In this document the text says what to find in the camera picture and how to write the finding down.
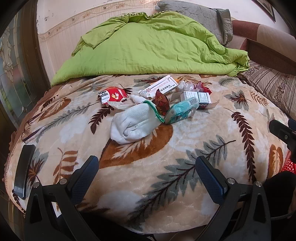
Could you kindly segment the white sock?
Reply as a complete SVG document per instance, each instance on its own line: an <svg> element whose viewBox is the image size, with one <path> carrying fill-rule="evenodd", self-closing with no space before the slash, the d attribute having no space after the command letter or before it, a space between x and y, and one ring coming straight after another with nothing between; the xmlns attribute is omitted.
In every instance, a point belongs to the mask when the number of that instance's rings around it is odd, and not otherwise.
<svg viewBox="0 0 296 241"><path fill-rule="evenodd" d="M164 122L155 105L145 100L114 115L110 138L121 145L133 143L148 136Z"/></svg>

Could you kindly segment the teal tissue packet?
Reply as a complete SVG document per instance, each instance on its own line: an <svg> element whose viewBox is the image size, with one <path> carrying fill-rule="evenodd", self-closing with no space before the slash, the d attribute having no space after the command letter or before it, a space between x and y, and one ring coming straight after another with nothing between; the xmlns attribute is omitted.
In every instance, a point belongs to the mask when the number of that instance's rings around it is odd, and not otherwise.
<svg viewBox="0 0 296 241"><path fill-rule="evenodd" d="M196 99L189 99L174 104L165 115L165 124L172 124L187 118L192 118L199 104Z"/></svg>

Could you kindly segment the white blue medicine box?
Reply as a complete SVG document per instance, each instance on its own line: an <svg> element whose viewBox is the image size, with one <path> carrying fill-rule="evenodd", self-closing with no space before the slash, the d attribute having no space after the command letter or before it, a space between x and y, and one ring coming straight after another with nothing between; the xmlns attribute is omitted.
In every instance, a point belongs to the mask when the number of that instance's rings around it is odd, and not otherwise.
<svg viewBox="0 0 296 241"><path fill-rule="evenodd" d="M178 101L185 101L189 99L196 99L199 106L197 109L212 109L215 108L220 100L212 102L208 92L182 91L171 95L170 103Z"/></svg>

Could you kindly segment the red white paper box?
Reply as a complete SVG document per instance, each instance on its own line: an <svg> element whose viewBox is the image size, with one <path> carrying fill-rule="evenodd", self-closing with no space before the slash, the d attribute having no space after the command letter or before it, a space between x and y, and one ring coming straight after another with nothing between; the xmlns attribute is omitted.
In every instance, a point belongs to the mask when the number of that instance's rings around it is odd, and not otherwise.
<svg viewBox="0 0 296 241"><path fill-rule="evenodd" d="M125 90L119 87L108 87L98 93L98 98L101 99L102 104L110 102L121 102L128 98Z"/></svg>

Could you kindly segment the dark red snack wrapper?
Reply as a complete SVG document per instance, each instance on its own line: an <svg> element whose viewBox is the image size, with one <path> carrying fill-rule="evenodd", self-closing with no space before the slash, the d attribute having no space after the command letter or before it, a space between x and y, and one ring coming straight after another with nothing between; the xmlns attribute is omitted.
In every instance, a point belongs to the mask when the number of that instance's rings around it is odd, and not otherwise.
<svg viewBox="0 0 296 241"><path fill-rule="evenodd" d="M170 109L170 104L167 97L158 89L154 98L154 104L156 105L159 114L165 116Z"/></svg>

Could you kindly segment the small white dropper bottle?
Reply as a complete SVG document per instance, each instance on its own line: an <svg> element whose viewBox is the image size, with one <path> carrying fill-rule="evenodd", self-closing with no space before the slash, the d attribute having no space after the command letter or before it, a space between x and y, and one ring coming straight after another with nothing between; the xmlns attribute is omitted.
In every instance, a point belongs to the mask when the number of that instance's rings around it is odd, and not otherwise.
<svg viewBox="0 0 296 241"><path fill-rule="evenodd" d="M130 98L132 99L132 101L133 101L135 104L141 104L141 103L143 103L145 100L147 100L146 98L144 98L144 97L142 97L142 96L139 96L139 95L133 95L133 94L130 95Z"/></svg>

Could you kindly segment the clear plastic bag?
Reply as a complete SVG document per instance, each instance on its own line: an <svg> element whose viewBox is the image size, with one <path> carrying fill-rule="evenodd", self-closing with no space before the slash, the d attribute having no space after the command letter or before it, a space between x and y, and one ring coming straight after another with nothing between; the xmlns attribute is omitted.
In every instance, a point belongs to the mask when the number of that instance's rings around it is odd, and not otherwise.
<svg viewBox="0 0 296 241"><path fill-rule="evenodd" d="M181 80L177 86L178 91L195 91L194 84L189 81Z"/></svg>

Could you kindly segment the long white medicine box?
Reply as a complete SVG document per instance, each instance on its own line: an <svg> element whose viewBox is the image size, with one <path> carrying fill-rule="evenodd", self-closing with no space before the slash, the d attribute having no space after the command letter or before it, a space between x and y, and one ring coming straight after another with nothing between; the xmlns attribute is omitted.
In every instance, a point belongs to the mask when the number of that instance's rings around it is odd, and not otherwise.
<svg viewBox="0 0 296 241"><path fill-rule="evenodd" d="M177 81L175 81L170 75L167 75L144 90L141 90L139 95L147 99L154 99L157 91L162 94L166 94L175 89L177 86Z"/></svg>

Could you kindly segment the red plastic mesh basket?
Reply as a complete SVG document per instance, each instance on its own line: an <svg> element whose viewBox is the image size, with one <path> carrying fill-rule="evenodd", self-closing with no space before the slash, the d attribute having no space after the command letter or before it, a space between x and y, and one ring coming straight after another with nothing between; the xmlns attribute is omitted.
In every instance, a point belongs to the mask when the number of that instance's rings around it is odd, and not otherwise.
<svg viewBox="0 0 296 241"><path fill-rule="evenodd" d="M283 163L283 167L281 168L281 172L283 172L283 171L289 171L289 172L292 172L292 173L296 174L295 163L293 163L290 160L290 157L291 157L291 152L289 151L287 153L287 156L286 156L285 161Z"/></svg>

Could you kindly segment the brown striped pillow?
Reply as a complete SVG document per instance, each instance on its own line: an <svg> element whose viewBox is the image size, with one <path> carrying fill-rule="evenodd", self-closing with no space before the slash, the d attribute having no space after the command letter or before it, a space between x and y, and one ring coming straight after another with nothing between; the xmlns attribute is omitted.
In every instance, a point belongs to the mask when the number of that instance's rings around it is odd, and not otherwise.
<svg viewBox="0 0 296 241"><path fill-rule="evenodd" d="M295 119L295 76L250 61L250 68L240 72L238 78Z"/></svg>

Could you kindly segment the leaf pattern fleece blanket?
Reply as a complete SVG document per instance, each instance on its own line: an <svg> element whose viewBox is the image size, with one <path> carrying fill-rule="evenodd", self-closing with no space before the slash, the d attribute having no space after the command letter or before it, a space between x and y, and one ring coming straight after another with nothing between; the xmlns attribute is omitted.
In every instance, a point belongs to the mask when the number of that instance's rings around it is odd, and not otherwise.
<svg viewBox="0 0 296 241"><path fill-rule="evenodd" d="M110 138L116 109L102 105L98 94L123 87L137 94L160 75L109 75L56 85L23 119L11 139L4 183L15 206L27 199L14 191L22 147L35 145L27 190L35 182L56 184L69 178L87 158L99 170L78 209L102 213L140 233L180 232L206 225L215 204L195 170L203 155L224 176L237 182L264 182L277 174L287 157L286 145L269 132L271 120L288 117L270 100L238 78L175 75L175 80L202 82L216 107L193 118L162 124L141 140L120 145Z"/></svg>

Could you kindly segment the brown upholstered headboard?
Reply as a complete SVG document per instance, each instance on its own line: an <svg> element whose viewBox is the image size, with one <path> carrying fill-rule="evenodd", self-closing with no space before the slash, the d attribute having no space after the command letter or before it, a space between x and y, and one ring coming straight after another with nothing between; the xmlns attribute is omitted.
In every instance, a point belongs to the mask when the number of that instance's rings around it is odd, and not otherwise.
<svg viewBox="0 0 296 241"><path fill-rule="evenodd" d="M245 50L250 60L285 74L295 75L295 37L275 28L233 20L228 47Z"/></svg>

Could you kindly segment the wooden glass door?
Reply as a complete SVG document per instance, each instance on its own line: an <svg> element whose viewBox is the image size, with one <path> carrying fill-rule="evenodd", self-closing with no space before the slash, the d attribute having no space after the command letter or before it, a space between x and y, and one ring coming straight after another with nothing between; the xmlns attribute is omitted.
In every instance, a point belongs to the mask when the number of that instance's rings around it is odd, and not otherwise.
<svg viewBox="0 0 296 241"><path fill-rule="evenodd" d="M37 34L37 1L1 1L1 162L11 134L49 90Z"/></svg>

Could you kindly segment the grey quilted pillow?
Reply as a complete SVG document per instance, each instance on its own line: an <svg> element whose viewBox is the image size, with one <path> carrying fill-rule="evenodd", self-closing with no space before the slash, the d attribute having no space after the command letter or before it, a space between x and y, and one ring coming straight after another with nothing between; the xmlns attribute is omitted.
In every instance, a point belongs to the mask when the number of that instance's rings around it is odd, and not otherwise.
<svg viewBox="0 0 296 241"><path fill-rule="evenodd" d="M228 9L212 9L185 1L158 1L155 9L157 12L176 11L194 19L213 33L225 47L233 39L233 25Z"/></svg>

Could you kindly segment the green quilt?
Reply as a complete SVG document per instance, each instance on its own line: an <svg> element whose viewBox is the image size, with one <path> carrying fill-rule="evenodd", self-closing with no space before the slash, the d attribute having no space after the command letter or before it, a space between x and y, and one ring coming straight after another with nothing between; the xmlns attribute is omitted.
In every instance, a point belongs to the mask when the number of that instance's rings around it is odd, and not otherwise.
<svg viewBox="0 0 296 241"><path fill-rule="evenodd" d="M200 23L175 11L110 18L81 36L51 80L98 75L206 74L236 76L248 53L219 43Z"/></svg>

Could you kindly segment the framed wall picture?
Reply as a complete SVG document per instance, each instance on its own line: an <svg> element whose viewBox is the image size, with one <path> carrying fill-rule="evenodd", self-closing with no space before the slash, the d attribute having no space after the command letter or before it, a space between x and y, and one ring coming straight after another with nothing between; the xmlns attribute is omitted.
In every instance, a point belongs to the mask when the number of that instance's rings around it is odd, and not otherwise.
<svg viewBox="0 0 296 241"><path fill-rule="evenodd" d="M273 6L267 0L253 0L271 19L276 22Z"/></svg>

